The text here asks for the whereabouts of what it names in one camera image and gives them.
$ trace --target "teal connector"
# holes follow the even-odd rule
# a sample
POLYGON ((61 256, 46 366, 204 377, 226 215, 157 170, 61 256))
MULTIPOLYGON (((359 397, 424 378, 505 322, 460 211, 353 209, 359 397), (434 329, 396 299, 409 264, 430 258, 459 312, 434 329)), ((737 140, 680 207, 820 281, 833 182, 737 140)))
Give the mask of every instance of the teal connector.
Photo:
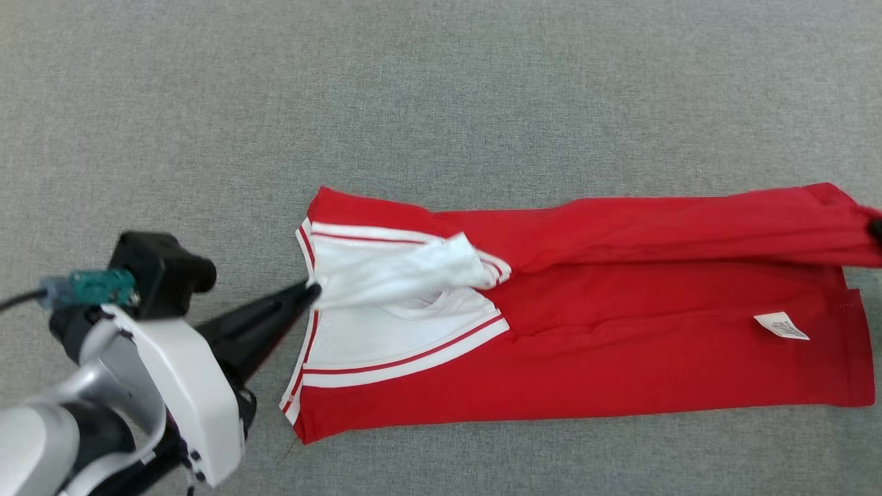
POLYGON ((118 304, 137 306, 135 277, 127 270, 78 270, 67 277, 47 277, 41 281, 47 295, 40 301, 43 308, 75 304, 118 304))

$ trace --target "gray fabric surface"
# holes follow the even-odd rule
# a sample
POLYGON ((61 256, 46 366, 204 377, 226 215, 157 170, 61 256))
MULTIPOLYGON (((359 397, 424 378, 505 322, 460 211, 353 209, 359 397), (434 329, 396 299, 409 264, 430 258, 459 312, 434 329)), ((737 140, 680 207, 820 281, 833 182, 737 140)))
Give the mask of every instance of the gray fabric surface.
MULTIPOLYGON (((441 209, 833 181, 882 207, 879 26, 873 0, 5 0, 0 288, 163 229, 218 266, 207 318, 304 276, 294 232, 321 184, 441 209)), ((880 276, 849 276, 878 360, 880 276)), ((3 404, 71 372, 39 309, 0 322, 3 404)), ((247 457, 214 494, 882 492, 882 407, 391 428, 289 453, 276 403, 302 336, 254 379, 247 457)))

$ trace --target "black cable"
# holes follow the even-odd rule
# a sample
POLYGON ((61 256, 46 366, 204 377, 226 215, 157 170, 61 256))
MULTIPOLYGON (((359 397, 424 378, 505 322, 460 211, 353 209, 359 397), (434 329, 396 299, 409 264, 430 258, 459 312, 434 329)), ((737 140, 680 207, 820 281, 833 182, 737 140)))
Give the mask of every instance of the black cable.
POLYGON ((47 292, 45 289, 35 289, 34 291, 22 293, 20 295, 15 296, 15 297, 11 297, 8 300, 4 300, 2 303, 0 303, 0 312, 4 312, 6 310, 9 310, 17 304, 23 304, 23 303, 29 302, 31 300, 40 299, 42 297, 45 297, 46 295, 47 295, 47 292))

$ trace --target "care label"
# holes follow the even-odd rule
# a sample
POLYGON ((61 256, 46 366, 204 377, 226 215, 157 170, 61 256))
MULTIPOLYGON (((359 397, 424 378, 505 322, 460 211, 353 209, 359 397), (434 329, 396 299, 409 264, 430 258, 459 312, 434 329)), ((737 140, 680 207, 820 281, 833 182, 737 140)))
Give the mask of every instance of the care label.
POLYGON ((756 319, 762 327, 765 327, 780 337, 809 341, 809 336, 796 328, 796 325, 794 325, 793 320, 790 320, 787 313, 767 313, 765 315, 754 315, 753 318, 756 319))

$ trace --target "white fabric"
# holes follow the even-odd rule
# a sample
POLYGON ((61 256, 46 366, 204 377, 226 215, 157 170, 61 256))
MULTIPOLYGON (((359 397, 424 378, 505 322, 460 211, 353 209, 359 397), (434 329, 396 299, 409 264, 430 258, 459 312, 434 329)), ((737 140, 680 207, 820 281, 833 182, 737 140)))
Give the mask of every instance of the white fabric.
POLYGON ((312 224, 297 232, 322 297, 280 406, 294 423, 303 385, 348 387, 426 370, 508 330, 474 287, 508 278, 503 260, 459 234, 312 224))
POLYGON ((396 244, 323 237, 314 242, 314 280, 322 287, 315 308, 372 306, 437 297, 438 289, 491 285, 465 234, 427 244, 396 244))

